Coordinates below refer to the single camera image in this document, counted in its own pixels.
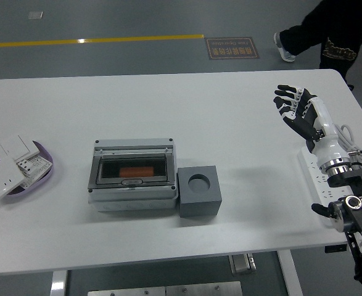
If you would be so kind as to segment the white and black robot right hand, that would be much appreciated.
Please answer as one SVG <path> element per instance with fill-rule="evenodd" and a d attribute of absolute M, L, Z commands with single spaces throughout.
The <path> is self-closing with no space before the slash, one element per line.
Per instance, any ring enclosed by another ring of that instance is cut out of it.
<path fill-rule="evenodd" d="M 339 134 L 323 102 L 305 88 L 278 85 L 273 102 L 283 121 L 304 140 L 322 173 L 349 171 L 351 160 L 339 144 Z"/>

